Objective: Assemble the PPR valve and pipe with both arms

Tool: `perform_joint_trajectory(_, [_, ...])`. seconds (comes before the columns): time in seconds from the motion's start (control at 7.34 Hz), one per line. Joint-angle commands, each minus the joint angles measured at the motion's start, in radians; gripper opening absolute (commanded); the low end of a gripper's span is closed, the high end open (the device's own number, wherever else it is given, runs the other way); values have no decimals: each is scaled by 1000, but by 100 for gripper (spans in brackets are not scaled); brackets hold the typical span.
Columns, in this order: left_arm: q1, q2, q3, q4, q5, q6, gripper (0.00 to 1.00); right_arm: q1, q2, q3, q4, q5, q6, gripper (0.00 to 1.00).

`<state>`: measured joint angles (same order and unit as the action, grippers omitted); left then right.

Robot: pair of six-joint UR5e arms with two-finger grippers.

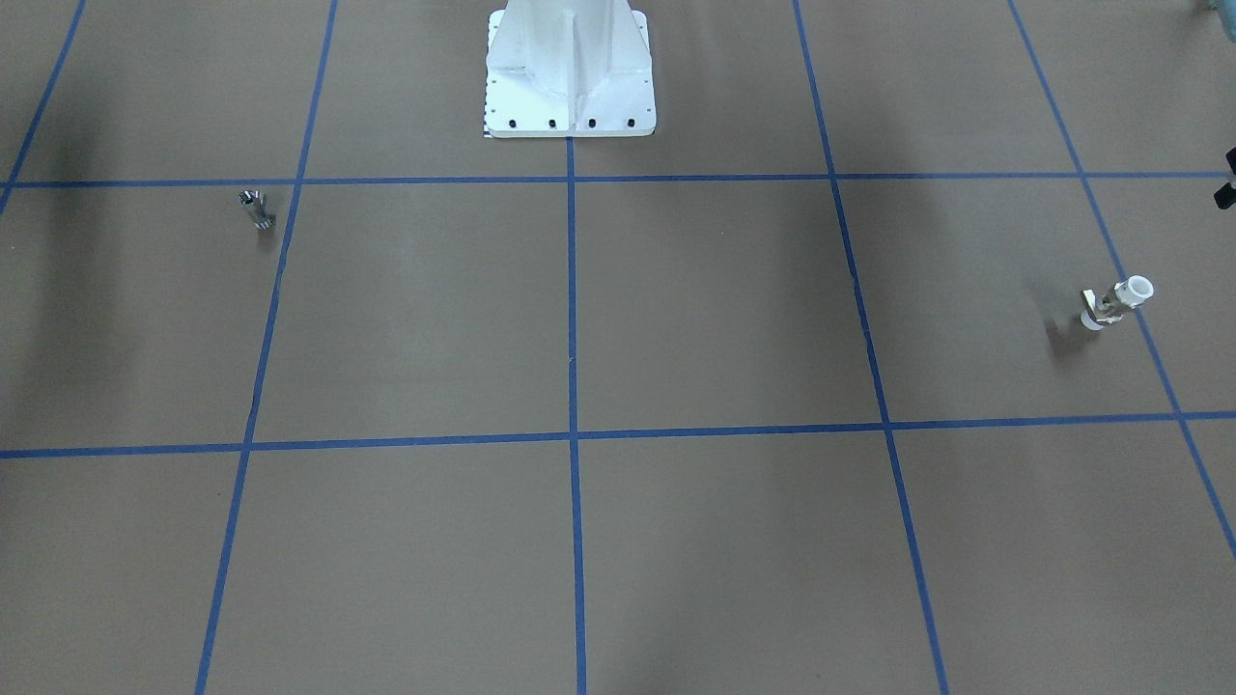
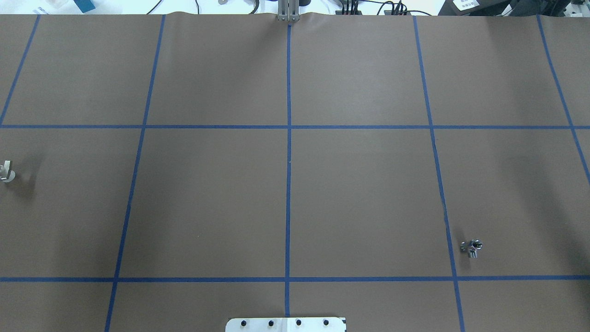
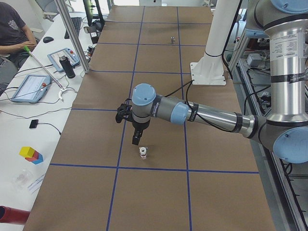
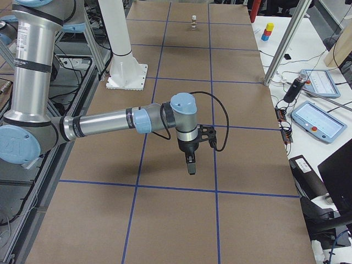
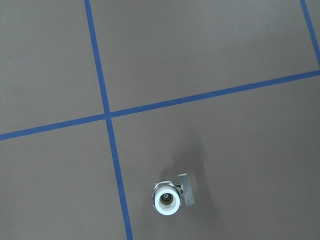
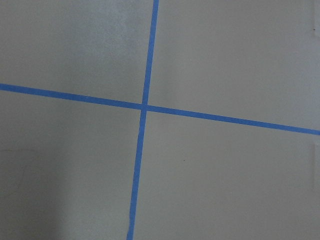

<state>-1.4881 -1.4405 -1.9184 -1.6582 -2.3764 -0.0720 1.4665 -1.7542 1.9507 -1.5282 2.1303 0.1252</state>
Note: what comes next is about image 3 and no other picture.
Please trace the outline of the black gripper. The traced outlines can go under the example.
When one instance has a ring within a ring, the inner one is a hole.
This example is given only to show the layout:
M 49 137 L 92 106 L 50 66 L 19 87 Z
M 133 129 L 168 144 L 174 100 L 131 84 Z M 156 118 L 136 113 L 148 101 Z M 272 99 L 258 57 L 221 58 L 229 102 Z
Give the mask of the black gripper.
M 148 120 L 145 123 L 140 123 L 140 122 L 133 120 L 132 125 L 135 128 L 135 131 L 132 137 L 132 144 L 139 145 L 143 130 L 147 129 L 149 124 L 150 124 L 150 120 Z

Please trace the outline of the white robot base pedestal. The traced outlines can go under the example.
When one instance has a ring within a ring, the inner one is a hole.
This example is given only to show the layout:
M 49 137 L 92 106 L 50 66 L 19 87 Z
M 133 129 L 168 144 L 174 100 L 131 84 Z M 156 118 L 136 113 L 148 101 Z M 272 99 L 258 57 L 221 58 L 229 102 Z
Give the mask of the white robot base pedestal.
M 205 53 L 198 62 L 191 63 L 194 85 L 226 85 L 222 55 L 241 4 L 240 0 L 217 1 Z

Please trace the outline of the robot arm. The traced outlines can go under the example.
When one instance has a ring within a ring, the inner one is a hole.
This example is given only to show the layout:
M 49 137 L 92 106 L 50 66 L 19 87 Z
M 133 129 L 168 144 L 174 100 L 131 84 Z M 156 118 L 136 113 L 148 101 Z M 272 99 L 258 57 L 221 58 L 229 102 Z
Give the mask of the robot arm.
M 241 133 L 290 163 L 308 160 L 308 115 L 305 111 L 305 30 L 308 3 L 305 0 L 252 0 L 247 23 L 269 36 L 271 112 L 267 117 L 221 111 L 178 98 L 167 98 L 146 83 L 132 94 L 130 117 L 137 145 L 150 119 L 174 124 L 185 121 L 209 124 L 220 130 Z

